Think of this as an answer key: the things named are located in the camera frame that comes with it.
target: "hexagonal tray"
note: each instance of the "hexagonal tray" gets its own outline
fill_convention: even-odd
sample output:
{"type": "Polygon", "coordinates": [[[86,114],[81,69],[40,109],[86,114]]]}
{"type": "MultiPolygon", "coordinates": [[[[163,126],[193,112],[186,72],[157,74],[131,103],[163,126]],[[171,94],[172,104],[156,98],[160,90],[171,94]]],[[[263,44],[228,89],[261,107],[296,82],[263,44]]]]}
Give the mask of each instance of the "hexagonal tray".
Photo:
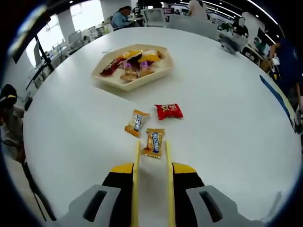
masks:
{"type": "Polygon", "coordinates": [[[137,87],[140,87],[144,84],[147,84],[151,81],[154,81],[156,79],[159,79],[161,77],[167,76],[170,71],[174,68],[174,63],[173,60],[165,47],[160,47],[160,46],[153,46],[153,45],[144,45],[144,44],[136,44],[136,45],[131,45],[127,46],[124,48],[121,48],[119,50],[113,51],[111,53],[107,53],[104,55],[104,57],[101,59],[101,61],[98,63],[96,68],[93,70],[91,73],[91,76],[93,78],[96,78],[98,80],[101,80],[104,83],[107,83],[111,86],[114,86],[116,88],[125,90],[125,91],[130,91],[132,89],[135,89],[137,87]],[[148,49],[153,49],[160,51],[165,58],[161,59],[159,62],[155,62],[151,66],[151,70],[155,71],[154,73],[147,75],[145,77],[139,78],[135,81],[132,82],[126,82],[124,80],[120,79],[120,76],[122,75],[123,71],[122,69],[116,69],[116,71],[111,75],[107,77],[103,77],[100,75],[100,73],[105,69],[105,67],[110,64],[116,57],[119,55],[133,50],[148,50],[148,49]]]}

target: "round white table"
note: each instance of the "round white table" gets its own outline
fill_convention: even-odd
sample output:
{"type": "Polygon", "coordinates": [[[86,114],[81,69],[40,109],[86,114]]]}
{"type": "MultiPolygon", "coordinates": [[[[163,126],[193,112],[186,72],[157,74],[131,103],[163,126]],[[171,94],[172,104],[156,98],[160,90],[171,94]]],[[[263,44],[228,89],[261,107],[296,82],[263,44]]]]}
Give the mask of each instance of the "round white table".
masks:
{"type": "MultiPolygon", "coordinates": [[[[32,175],[61,217],[112,167],[134,161],[138,139],[124,127],[136,108],[151,114],[140,138],[144,146],[146,128],[165,128],[173,161],[196,169],[240,214],[261,219],[277,193],[280,205],[287,199],[300,171],[301,144],[260,75],[273,83],[244,56],[196,34],[154,27],[107,34],[59,65],[34,96],[24,118],[32,175]],[[132,44],[167,47],[174,71],[130,92],[92,86],[90,74],[105,52],[132,44]],[[153,105],[173,103],[184,119],[158,121],[153,105]]],[[[165,157],[141,157],[140,226],[167,226],[166,180],[165,157]]]]}

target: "window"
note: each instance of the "window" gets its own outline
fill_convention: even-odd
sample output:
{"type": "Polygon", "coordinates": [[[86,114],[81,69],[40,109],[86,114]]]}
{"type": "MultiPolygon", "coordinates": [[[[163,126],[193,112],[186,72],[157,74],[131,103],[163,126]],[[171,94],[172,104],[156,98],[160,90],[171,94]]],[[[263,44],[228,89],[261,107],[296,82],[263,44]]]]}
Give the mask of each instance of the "window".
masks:
{"type": "MultiPolygon", "coordinates": [[[[51,16],[50,22],[44,26],[40,32],[38,32],[38,38],[40,44],[45,52],[50,51],[53,47],[64,41],[62,31],[58,22],[56,15],[51,16]]],[[[34,47],[36,45],[36,40],[33,39],[27,46],[26,52],[28,58],[33,66],[36,66],[34,47]]]]}
{"type": "Polygon", "coordinates": [[[90,0],[71,6],[71,16],[76,31],[83,31],[101,24],[104,20],[99,0],[90,0]]]}

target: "floor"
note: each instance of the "floor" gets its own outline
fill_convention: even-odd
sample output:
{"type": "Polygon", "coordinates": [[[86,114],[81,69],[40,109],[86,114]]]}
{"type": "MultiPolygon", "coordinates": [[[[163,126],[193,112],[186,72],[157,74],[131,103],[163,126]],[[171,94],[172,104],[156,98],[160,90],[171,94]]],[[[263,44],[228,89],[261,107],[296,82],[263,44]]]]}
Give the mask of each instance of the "floor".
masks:
{"type": "MultiPolygon", "coordinates": [[[[21,164],[6,156],[5,156],[5,162],[7,164],[7,168],[8,168],[10,177],[11,177],[16,189],[22,196],[25,204],[34,213],[34,215],[37,217],[37,219],[39,219],[41,222],[44,222],[44,219],[41,215],[37,202],[33,196],[32,191],[29,188],[28,181],[24,175],[21,164]]],[[[39,198],[37,198],[37,199],[39,201],[39,204],[42,208],[42,211],[43,211],[46,219],[50,220],[50,218],[48,217],[48,215],[46,213],[46,210],[44,209],[44,207],[42,205],[42,202],[39,200],[39,198]]]]}

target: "blue shirt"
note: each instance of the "blue shirt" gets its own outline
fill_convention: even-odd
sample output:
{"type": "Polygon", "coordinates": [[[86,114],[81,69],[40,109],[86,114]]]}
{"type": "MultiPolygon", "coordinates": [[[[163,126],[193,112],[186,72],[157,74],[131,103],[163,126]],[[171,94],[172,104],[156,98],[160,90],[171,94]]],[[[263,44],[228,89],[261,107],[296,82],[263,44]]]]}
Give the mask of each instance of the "blue shirt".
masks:
{"type": "Polygon", "coordinates": [[[124,16],[121,12],[116,12],[110,22],[113,28],[124,27],[131,24],[128,17],[124,16]]]}
{"type": "Polygon", "coordinates": [[[296,48],[287,40],[280,41],[281,47],[277,49],[277,56],[280,60],[278,66],[281,79],[277,82],[285,95],[288,95],[290,89],[294,88],[296,83],[303,82],[303,71],[297,55],[296,48]]]}

